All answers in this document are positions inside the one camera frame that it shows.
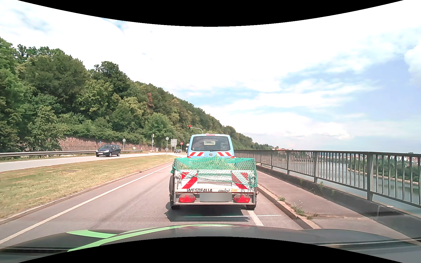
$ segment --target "distant car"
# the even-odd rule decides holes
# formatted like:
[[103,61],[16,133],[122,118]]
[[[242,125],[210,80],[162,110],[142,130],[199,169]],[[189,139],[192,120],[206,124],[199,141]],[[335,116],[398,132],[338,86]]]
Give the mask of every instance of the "distant car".
[[121,148],[118,145],[115,144],[106,144],[100,147],[96,151],[96,156],[108,156],[111,157],[113,155],[120,156],[121,154]]

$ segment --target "trailer tail light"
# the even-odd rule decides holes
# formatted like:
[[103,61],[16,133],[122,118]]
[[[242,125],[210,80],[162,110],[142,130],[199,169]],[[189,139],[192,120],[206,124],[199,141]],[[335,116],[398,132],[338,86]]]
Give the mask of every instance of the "trailer tail light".
[[249,197],[249,195],[235,195],[233,200],[237,203],[249,203],[251,197]]
[[196,200],[196,197],[194,195],[184,194],[184,195],[180,195],[179,200],[180,200],[180,203],[194,203],[194,200]]

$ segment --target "green cargo net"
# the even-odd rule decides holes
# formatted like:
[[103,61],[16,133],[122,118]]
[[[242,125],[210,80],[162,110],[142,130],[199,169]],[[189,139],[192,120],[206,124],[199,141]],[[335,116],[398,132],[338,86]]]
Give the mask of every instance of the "green cargo net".
[[232,182],[239,188],[256,187],[256,162],[251,158],[176,158],[172,174],[181,180],[196,177],[210,182]]

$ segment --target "forest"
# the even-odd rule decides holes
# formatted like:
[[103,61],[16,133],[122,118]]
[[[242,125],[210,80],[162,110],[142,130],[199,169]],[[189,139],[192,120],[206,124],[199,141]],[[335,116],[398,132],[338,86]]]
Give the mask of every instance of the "forest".
[[0,37],[0,152],[59,150],[66,136],[165,146],[198,127],[231,136],[235,149],[270,150],[161,87],[131,80],[102,61],[86,69],[60,49]]

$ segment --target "van windshield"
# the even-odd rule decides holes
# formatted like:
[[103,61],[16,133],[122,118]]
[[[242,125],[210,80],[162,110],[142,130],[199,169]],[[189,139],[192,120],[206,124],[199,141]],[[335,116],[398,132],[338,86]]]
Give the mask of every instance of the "van windshield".
[[230,151],[228,137],[196,136],[191,144],[192,151]]

